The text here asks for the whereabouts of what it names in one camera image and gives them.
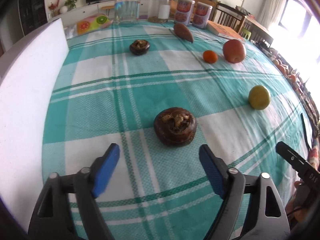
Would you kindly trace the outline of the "person's right hand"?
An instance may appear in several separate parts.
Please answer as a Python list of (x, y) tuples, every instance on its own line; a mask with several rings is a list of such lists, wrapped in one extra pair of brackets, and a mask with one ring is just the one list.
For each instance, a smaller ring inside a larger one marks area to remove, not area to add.
[(296, 191), (285, 207), (290, 230), (293, 230), (307, 216), (310, 207), (316, 199), (316, 193), (303, 181), (295, 181)]

